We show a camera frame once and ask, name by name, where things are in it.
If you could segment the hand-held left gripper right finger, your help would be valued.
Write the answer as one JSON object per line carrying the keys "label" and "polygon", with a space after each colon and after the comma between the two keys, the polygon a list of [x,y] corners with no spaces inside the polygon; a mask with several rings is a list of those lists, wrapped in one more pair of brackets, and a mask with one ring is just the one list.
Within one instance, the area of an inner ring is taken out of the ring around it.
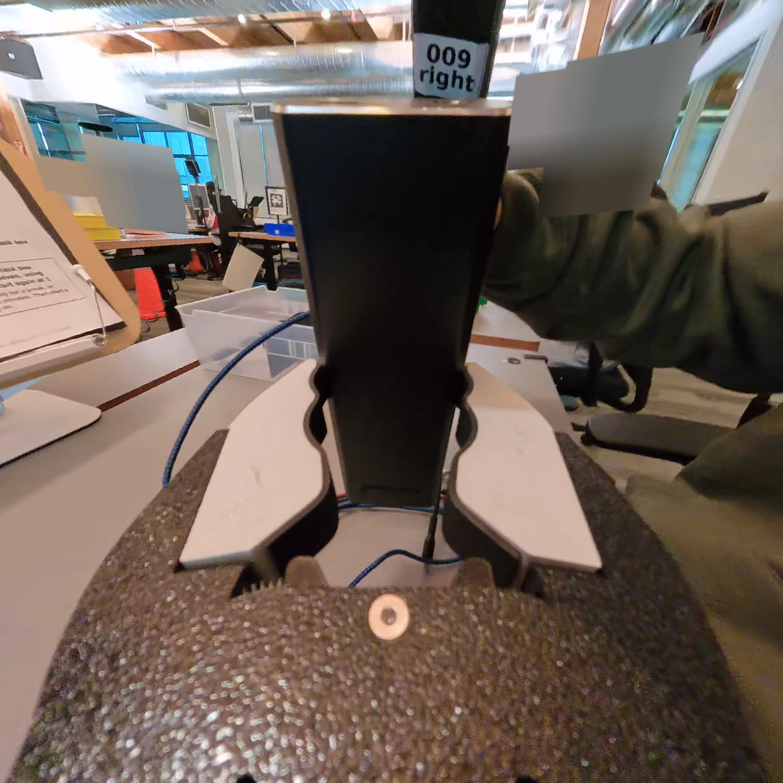
{"label": "hand-held left gripper right finger", "polygon": [[456,424],[442,513],[445,543],[493,576],[524,576],[544,565],[582,573],[602,557],[555,432],[511,387],[476,363]]}

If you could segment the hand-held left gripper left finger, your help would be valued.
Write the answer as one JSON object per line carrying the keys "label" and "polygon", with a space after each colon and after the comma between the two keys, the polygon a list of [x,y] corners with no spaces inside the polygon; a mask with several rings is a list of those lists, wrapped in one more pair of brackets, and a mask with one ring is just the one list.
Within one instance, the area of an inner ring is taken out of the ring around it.
{"label": "hand-held left gripper left finger", "polygon": [[179,556],[184,569],[252,564],[283,573],[334,538],[322,370],[315,359],[299,363],[231,423]]}

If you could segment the black USB hub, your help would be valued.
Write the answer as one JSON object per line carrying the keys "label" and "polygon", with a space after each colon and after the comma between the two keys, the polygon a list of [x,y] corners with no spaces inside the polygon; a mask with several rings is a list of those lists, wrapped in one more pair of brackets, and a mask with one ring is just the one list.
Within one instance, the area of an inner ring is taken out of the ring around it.
{"label": "black USB hub", "polygon": [[507,165],[511,105],[272,108],[348,496],[431,506]]}

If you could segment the person's right forearm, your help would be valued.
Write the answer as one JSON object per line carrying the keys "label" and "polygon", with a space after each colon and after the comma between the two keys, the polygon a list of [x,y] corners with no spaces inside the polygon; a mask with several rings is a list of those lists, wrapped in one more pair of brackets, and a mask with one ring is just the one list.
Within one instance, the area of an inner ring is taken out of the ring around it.
{"label": "person's right forearm", "polygon": [[541,338],[595,344],[746,394],[782,391],[782,206],[712,217],[652,195],[641,210],[540,213],[538,171],[508,171],[482,295]]}

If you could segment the black office chair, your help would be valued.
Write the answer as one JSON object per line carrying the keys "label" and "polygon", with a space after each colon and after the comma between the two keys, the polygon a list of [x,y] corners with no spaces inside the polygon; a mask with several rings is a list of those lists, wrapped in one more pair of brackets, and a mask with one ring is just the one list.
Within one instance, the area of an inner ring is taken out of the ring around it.
{"label": "black office chair", "polygon": [[602,357],[594,344],[577,345],[576,357],[547,364],[562,400],[576,406],[613,409],[573,425],[584,445],[690,464],[729,427],[642,414],[650,397],[653,371]]}

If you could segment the orange traffic cone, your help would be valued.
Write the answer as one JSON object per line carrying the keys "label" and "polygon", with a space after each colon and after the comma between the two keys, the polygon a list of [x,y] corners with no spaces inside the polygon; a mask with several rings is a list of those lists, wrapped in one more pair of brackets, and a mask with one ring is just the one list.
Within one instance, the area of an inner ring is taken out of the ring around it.
{"label": "orange traffic cone", "polygon": [[165,308],[157,278],[152,269],[135,269],[135,293],[139,315],[144,321],[165,317]]}

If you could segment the person's olive clothing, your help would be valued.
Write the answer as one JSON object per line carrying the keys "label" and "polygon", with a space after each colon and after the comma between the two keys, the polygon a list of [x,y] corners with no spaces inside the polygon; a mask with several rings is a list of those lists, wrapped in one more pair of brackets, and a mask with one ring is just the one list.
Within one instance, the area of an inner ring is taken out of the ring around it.
{"label": "person's olive clothing", "polygon": [[626,496],[701,602],[768,777],[781,781],[781,407],[717,439],[668,482],[630,477]]}

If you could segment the white stand base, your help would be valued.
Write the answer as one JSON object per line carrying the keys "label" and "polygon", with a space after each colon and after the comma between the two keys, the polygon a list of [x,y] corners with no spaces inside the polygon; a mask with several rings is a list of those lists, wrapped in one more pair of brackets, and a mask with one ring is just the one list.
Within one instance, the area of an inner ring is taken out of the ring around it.
{"label": "white stand base", "polygon": [[2,400],[1,466],[93,426],[101,418],[95,406],[31,388]]}

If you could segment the background work table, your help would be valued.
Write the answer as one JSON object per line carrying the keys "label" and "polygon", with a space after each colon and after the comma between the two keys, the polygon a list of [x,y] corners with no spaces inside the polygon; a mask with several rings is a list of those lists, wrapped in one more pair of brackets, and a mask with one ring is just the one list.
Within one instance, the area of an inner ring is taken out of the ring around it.
{"label": "background work table", "polygon": [[119,240],[93,240],[93,244],[101,252],[115,253],[110,262],[115,271],[152,269],[168,319],[179,318],[169,267],[179,258],[188,262],[196,248],[216,247],[212,236],[173,232],[131,232]]}

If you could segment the instruction sheet board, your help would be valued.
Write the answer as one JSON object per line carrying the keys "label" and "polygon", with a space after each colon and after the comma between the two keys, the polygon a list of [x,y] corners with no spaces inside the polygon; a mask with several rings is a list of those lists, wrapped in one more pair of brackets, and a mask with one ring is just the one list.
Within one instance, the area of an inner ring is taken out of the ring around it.
{"label": "instruction sheet board", "polygon": [[49,191],[2,90],[1,387],[134,344],[135,303],[63,199]]}

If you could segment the silver ventilation duct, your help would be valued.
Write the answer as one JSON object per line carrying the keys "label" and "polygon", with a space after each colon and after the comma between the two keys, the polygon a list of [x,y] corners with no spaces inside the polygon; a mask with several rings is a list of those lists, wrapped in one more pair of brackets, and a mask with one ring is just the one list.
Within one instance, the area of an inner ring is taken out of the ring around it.
{"label": "silver ventilation duct", "polygon": [[124,54],[125,77],[161,103],[240,105],[298,97],[414,93],[411,42],[304,44]]}

